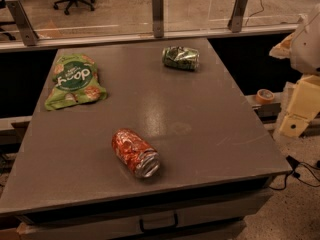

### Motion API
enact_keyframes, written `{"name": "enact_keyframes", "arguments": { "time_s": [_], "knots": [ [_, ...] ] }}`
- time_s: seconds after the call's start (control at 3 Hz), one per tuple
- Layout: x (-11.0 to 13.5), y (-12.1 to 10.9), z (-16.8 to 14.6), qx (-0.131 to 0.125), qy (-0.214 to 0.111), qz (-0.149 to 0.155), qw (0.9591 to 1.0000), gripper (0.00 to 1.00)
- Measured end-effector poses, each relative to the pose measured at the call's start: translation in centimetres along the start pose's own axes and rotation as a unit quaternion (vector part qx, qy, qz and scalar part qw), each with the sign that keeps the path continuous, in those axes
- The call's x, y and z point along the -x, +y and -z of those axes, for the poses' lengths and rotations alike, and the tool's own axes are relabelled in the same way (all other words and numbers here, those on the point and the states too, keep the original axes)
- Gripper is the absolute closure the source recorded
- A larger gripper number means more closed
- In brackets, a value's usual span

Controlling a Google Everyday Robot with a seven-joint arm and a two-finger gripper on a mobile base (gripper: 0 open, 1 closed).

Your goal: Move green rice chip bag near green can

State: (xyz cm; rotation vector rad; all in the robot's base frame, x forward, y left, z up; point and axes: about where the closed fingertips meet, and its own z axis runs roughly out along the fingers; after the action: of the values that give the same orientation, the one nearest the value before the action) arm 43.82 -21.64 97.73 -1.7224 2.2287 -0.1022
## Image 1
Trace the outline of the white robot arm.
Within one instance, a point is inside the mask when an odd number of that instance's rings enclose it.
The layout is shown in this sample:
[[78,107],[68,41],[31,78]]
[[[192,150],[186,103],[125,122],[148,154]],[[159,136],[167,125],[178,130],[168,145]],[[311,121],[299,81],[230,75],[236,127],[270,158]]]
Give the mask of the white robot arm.
[[294,84],[279,132],[299,137],[320,113],[320,4],[304,15],[296,30],[274,46],[269,55],[290,60],[302,76]]

